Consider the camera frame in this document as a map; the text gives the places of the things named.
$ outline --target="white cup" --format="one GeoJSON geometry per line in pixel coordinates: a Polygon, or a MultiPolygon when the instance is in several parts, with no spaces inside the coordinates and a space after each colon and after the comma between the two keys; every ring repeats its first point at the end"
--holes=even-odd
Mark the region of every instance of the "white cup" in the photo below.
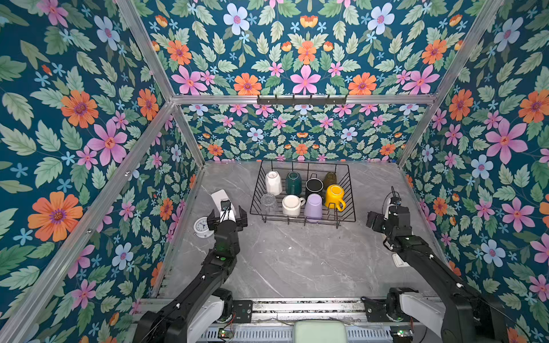
{"type": "Polygon", "coordinates": [[[265,176],[265,186],[267,188],[267,193],[272,195],[279,195],[282,193],[282,181],[280,180],[280,175],[276,171],[270,171],[265,176]]]}
{"type": "Polygon", "coordinates": [[[298,217],[303,205],[305,205],[305,198],[300,198],[297,195],[286,195],[282,199],[282,212],[289,217],[298,217]]]}

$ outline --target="orange flower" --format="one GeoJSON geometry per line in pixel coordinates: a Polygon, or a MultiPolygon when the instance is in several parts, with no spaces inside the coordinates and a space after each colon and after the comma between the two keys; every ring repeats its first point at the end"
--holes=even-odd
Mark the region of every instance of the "orange flower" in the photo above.
{"type": "Polygon", "coordinates": [[[208,152],[212,154],[213,156],[221,156],[223,155],[223,149],[221,149],[220,146],[215,144],[210,144],[208,147],[208,152]]]}
{"type": "Polygon", "coordinates": [[[473,98],[471,98],[470,90],[462,89],[459,93],[453,96],[452,103],[450,104],[450,118],[460,121],[463,117],[469,115],[471,110],[469,107],[473,106],[473,98]]]}
{"type": "Polygon", "coordinates": [[[442,217],[447,212],[448,204],[443,198],[436,198],[433,202],[433,209],[438,216],[442,217]]]}
{"type": "Polygon", "coordinates": [[[234,81],[234,90],[238,95],[259,95],[261,84],[255,75],[250,76],[247,72],[242,73],[242,77],[237,76],[234,81]]]}
{"type": "Polygon", "coordinates": [[[379,151],[384,156],[389,156],[390,154],[394,153],[396,150],[395,144],[387,144],[381,147],[381,150],[379,151]]]}
{"type": "Polygon", "coordinates": [[[189,188],[190,189],[193,189],[194,187],[194,182],[197,180],[197,175],[194,174],[193,176],[191,176],[191,180],[189,181],[189,188]]]}
{"type": "Polygon", "coordinates": [[[40,228],[35,237],[41,241],[47,241],[53,235],[53,241],[57,242],[67,238],[67,231],[78,224],[77,218],[82,217],[82,206],[76,206],[78,199],[69,194],[65,198],[63,192],[51,192],[49,201],[40,198],[32,209],[38,213],[29,216],[29,228],[40,228]]]}
{"type": "Polygon", "coordinates": [[[170,198],[164,199],[162,206],[160,206],[160,218],[163,220],[168,220],[173,211],[173,201],[170,198]]]}
{"type": "MultiPolygon", "coordinates": [[[[545,200],[549,201],[549,194],[545,196],[545,200]]],[[[549,203],[540,203],[540,213],[546,215],[544,217],[544,223],[547,227],[549,227],[549,203]]]]}
{"type": "Polygon", "coordinates": [[[144,117],[147,117],[147,120],[151,121],[156,117],[158,104],[156,103],[156,96],[152,94],[149,89],[142,89],[139,91],[137,104],[141,106],[141,114],[144,117]]]}
{"type": "Polygon", "coordinates": [[[282,50],[288,52],[292,49],[292,44],[290,42],[286,42],[282,44],[282,50]]]}
{"type": "Polygon", "coordinates": [[[408,180],[408,184],[410,185],[410,187],[413,188],[413,179],[410,175],[406,174],[406,180],[408,180]]]}
{"type": "Polygon", "coordinates": [[[461,14],[456,14],[452,17],[452,19],[450,19],[450,26],[454,27],[456,26],[457,24],[460,23],[461,21],[461,18],[463,18],[463,15],[461,14]]]}
{"type": "Polygon", "coordinates": [[[350,84],[349,84],[349,94],[351,95],[370,95],[372,94],[372,91],[377,87],[377,83],[374,83],[376,81],[375,76],[370,76],[369,72],[362,73],[362,77],[360,75],[355,76],[350,84]]]}
{"type": "Polygon", "coordinates": [[[177,61],[180,65],[190,64],[193,56],[189,52],[189,48],[185,44],[181,44],[180,41],[168,43],[168,53],[171,54],[170,58],[177,61]]]}
{"type": "Polygon", "coordinates": [[[96,122],[94,118],[99,116],[96,110],[96,101],[89,98],[89,94],[82,91],[70,91],[70,98],[63,97],[61,102],[64,107],[61,107],[61,112],[65,117],[69,117],[69,123],[74,126],[80,125],[81,128],[88,127],[88,124],[96,122]]]}
{"type": "Polygon", "coordinates": [[[507,336],[509,337],[509,343],[526,343],[526,338],[519,335],[513,328],[507,328],[507,336]]]}
{"type": "Polygon", "coordinates": [[[528,94],[528,99],[522,100],[518,111],[518,116],[524,118],[524,121],[531,123],[539,123],[544,119],[544,115],[549,115],[549,90],[542,89],[540,93],[531,92],[528,94]]]}
{"type": "Polygon", "coordinates": [[[53,76],[52,70],[45,64],[42,64],[42,70],[49,76],[53,76]]]}
{"type": "Polygon", "coordinates": [[[160,273],[160,270],[162,269],[162,265],[163,265],[162,262],[158,262],[158,264],[154,268],[153,278],[150,280],[150,286],[151,287],[154,287],[154,285],[156,284],[156,278],[158,277],[158,274],[160,273]]]}
{"type": "Polygon", "coordinates": [[[315,59],[316,48],[313,46],[311,41],[305,41],[298,49],[298,54],[298,58],[303,62],[303,64],[309,64],[315,59]]]}
{"type": "Polygon", "coordinates": [[[315,27],[318,24],[318,17],[315,15],[312,16],[302,16],[299,18],[299,22],[303,27],[315,27]]]}
{"type": "Polygon", "coordinates": [[[301,156],[305,155],[307,153],[307,145],[299,144],[298,147],[295,148],[295,152],[301,156]]]}
{"type": "Polygon", "coordinates": [[[113,326],[118,323],[118,318],[120,318],[120,312],[116,312],[112,317],[110,317],[109,325],[113,326]]]}
{"type": "Polygon", "coordinates": [[[163,16],[157,15],[155,17],[155,19],[156,19],[156,22],[158,23],[158,25],[160,25],[162,27],[168,26],[168,20],[166,18],[164,18],[163,16]]]}
{"type": "Polygon", "coordinates": [[[444,54],[447,49],[448,46],[446,46],[446,41],[436,40],[433,44],[427,45],[427,48],[425,48],[425,51],[421,55],[421,57],[423,57],[423,63],[434,64],[442,58],[442,54],[444,54]]]}
{"type": "Polygon", "coordinates": [[[456,267],[456,264],[452,261],[448,262],[448,265],[450,266],[450,269],[452,269],[453,273],[457,276],[461,276],[461,271],[459,268],[456,267]]]}
{"type": "Polygon", "coordinates": [[[324,49],[324,51],[330,52],[334,49],[334,44],[332,42],[325,41],[322,48],[324,49]]]}

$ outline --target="floral wall panel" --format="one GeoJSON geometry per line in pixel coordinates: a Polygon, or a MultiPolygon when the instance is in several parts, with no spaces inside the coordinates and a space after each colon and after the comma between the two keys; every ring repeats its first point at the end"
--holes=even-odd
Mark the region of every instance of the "floral wall panel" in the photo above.
{"type": "Polygon", "coordinates": [[[29,339],[124,340],[140,299],[161,282],[157,276],[196,170],[181,133],[168,120],[29,339]]]}
{"type": "MultiPolygon", "coordinates": [[[[483,3],[164,0],[136,6],[180,94],[368,95],[434,93],[483,3]]],[[[501,12],[507,15],[509,6],[501,12]]]]}
{"type": "Polygon", "coordinates": [[[3,2],[0,37],[3,325],[162,100],[112,2],[3,2]]]}
{"type": "Polygon", "coordinates": [[[192,104],[183,111],[206,160],[395,160],[425,107],[192,104]]]}
{"type": "Polygon", "coordinates": [[[516,342],[549,325],[547,13],[542,1],[498,13],[406,166],[454,272],[506,305],[527,331],[509,323],[516,342]]]}

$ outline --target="black wire dish rack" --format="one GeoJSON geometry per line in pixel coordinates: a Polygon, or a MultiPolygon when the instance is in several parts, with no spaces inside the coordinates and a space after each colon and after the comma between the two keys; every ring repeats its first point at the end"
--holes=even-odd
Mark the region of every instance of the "black wire dish rack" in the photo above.
{"type": "MultiPolygon", "coordinates": [[[[322,199],[325,199],[325,190],[323,191],[322,199]]],[[[301,222],[303,225],[310,224],[323,224],[323,225],[335,225],[336,228],[340,226],[342,222],[356,222],[355,204],[352,197],[351,186],[351,173],[349,166],[338,163],[321,163],[321,162],[297,162],[297,161],[262,161],[259,168],[259,175],[257,176],[257,182],[255,184],[254,197],[251,201],[250,214],[261,216],[263,222],[270,221],[283,221],[283,222],[301,222]],[[265,177],[270,171],[276,171],[280,175],[282,181],[282,193],[276,196],[277,207],[274,214],[266,214],[264,206],[261,204],[261,197],[267,193],[265,185],[265,177]],[[305,205],[301,207],[300,213],[297,217],[290,217],[282,212],[282,199],[286,194],[286,176],[288,173],[295,171],[301,175],[302,190],[301,196],[305,194],[305,183],[311,177],[317,177],[323,180],[327,173],[333,172],[337,177],[337,184],[343,188],[345,195],[343,200],[347,204],[346,208],[340,212],[334,206],[333,208],[327,208],[322,204],[322,218],[307,220],[305,217],[305,205]]]]}

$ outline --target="teal cup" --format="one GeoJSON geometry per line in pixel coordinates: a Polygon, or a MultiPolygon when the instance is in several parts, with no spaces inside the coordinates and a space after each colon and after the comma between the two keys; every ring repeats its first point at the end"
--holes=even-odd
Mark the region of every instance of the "teal cup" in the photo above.
{"type": "Polygon", "coordinates": [[[286,194],[301,195],[301,175],[298,172],[289,172],[286,176],[286,194]]]}

